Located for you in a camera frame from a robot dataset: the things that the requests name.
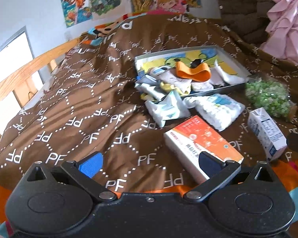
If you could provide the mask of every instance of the metal tray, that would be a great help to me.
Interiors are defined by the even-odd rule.
[[[185,47],[185,48],[178,48],[178,49],[171,49],[171,50],[165,50],[165,51],[159,51],[159,52],[154,52],[154,53],[148,53],[145,55],[139,55],[135,57],[135,69],[138,73],[139,77],[142,77],[145,75],[144,71],[141,71],[141,67],[143,66],[144,63],[150,62],[152,60],[156,59],[162,59],[165,58],[166,56],[168,57],[176,57],[176,55],[180,53],[186,53],[189,51],[194,51],[194,50],[201,50],[201,49],[215,49],[218,57],[222,59],[225,63],[227,63],[235,72],[237,72],[237,75],[239,77],[244,78],[245,80],[247,79],[248,76],[251,74],[249,71],[242,66],[233,56],[228,54],[224,49],[221,47],[215,45],[215,46],[200,46],[200,47]],[[185,97],[191,97],[191,96],[210,96],[215,93],[219,94],[229,94],[233,91],[237,90],[242,90],[245,88],[245,83],[240,83],[236,85],[228,85],[223,86],[223,87],[214,87],[213,90],[210,91],[202,91],[202,92],[195,92],[191,91],[190,94],[181,96],[181,98]]]

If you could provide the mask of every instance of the green candy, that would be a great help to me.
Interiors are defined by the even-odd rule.
[[[256,108],[263,107],[271,116],[287,117],[290,112],[288,90],[277,81],[259,79],[249,82],[246,84],[245,94]]]

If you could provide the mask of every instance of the window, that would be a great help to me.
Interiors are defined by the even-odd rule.
[[[33,55],[26,29],[23,28],[0,48],[0,82],[31,60],[33,60]],[[32,75],[32,80],[37,90],[40,90],[43,83],[38,72]],[[12,92],[0,102],[0,134],[20,109]]]

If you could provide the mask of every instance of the pink clothing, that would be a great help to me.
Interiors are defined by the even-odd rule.
[[[298,65],[298,0],[273,1],[276,4],[267,12],[270,37],[260,49]]]

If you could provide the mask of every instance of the metal screw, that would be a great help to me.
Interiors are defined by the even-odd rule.
[[[147,200],[148,202],[154,202],[154,198],[152,198],[152,197],[146,198],[146,200]]]
[[[198,200],[202,197],[202,194],[198,191],[189,191],[187,197],[192,200]]]
[[[99,197],[102,200],[112,200],[115,197],[115,194],[111,191],[103,191],[99,194]]]

